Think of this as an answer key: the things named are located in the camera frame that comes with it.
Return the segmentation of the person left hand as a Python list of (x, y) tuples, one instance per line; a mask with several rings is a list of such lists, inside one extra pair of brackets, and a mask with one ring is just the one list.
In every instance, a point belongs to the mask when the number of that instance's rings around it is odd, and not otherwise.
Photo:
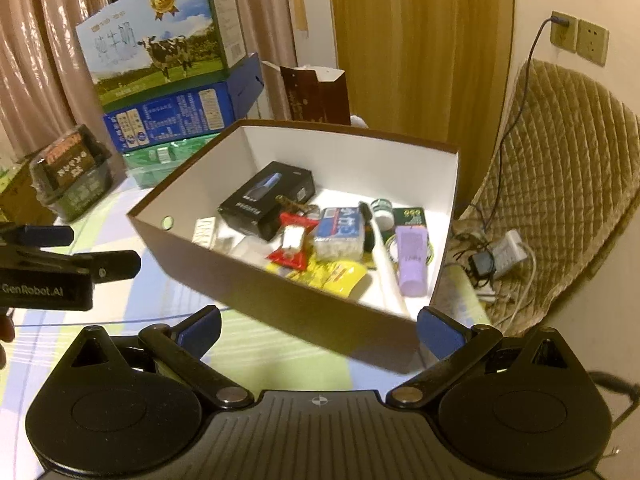
[(6, 367), (6, 349), (2, 344), (9, 344), (14, 341), (15, 327), (13, 318), (6, 312), (0, 315), (0, 368), (3, 370)]

